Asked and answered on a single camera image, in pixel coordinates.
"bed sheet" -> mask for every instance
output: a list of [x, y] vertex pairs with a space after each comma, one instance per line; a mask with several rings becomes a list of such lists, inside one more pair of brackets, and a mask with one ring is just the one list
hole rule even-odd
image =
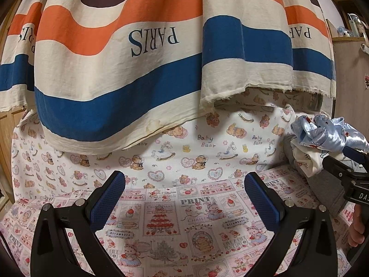
[[[289, 165], [260, 173], [265, 184], [298, 206], [320, 203], [306, 179]], [[0, 229], [20, 266], [30, 275], [30, 251], [40, 209], [72, 205], [91, 190], [79, 190], [48, 199], [20, 199], [0, 222]], [[332, 218], [338, 252], [338, 276], [349, 264], [348, 226], [353, 204]], [[91, 272], [73, 234], [68, 238], [81, 267]], [[302, 230], [295, 234], [278, 273], [289, 266]], [[201, 185], [156, 189], [126, 189], [104, 229], [96, 236], [127, 277], [241, 277], [271, 240], [243, 188], [243, 178]]]
[[54, 150], [31, 111], [13, 133], [15, 199], [93, 189], [114, 170], [126, 175], [127, 188], [195, 185], [261, 172], [286, 161], [282, 138], [296, 116], [289, 104], [224, 105], [127, 150], [92, 156]]

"gray cloth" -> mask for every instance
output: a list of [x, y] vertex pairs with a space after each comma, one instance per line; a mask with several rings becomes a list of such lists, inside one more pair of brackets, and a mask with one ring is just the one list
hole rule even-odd
[[344, 199], [344, 188], [341, 185], [341, 181], [328, 173], [326, 170], [322, 170], [320, 173], [306, 177], [304, 171], [296, 164], [295, 158], [293, 157], [291, 140], [295, 135], [286, 135], [283, 139], [283, 146], [285, 154], [289, 160], [290, 165], [295, 168], [300, 175], [304, 176], [309, 183], [309, 186], [319, 201], [327, 207], [330, 214], [335, 217], [345, 207], [347, 201]]

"silver bolt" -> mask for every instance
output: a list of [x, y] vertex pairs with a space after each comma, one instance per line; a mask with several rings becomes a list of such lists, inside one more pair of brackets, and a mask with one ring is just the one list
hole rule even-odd
[[85, 199], [78, 199], [76, 202], [74, 202], [75, 203], [75, 205], [77, 205], [77, 206], [82, 206], [83, 204], [84, 204], [84, 202], [85, 202], [86, 200]]
[[321, 211], [321, 212], [326, 212], [327, 211], [327, 208], [323, 205], [323, 204], [321, 204], [321, 205], [319, 205], [319, 210]]
[[285, 205], [287, 207], [292, 207], [292, 206], [295, 205], [295, 203], [291, 199], [287, 199], [287, 200], [285, 200]]
[[45, 204], [45, 205], [42, 207], [42, 209], [43, 209], [43, 210], [45, 210], [45, 211], [48, 211], [48, 210], [50, 209], [50, 207], [51, 207], [51, 204], [50, 204], [50, 203], [47, 203], [47, 204]]

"striped fabric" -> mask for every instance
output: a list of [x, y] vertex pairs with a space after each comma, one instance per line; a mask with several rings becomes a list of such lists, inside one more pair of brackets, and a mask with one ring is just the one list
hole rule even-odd
[[34, 53], [46, 0], [22, 0], [8, 30], [0, 62], [0, 111], [35, 106]]
[[333, 97], [332, 55], [317, 0], [47, 0], [36, 104], [54, 148], [103, 154], [246, 86]]

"hand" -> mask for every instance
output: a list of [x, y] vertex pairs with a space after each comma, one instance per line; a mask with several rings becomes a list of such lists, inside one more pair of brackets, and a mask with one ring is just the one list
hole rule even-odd
[[357, 247], [358, 244], [364, 242], [365, 226], [361, 220], [361, 205], [356, 204], [352, 216], [353, 223], [349, 227], [348, 243], [352, 247]]

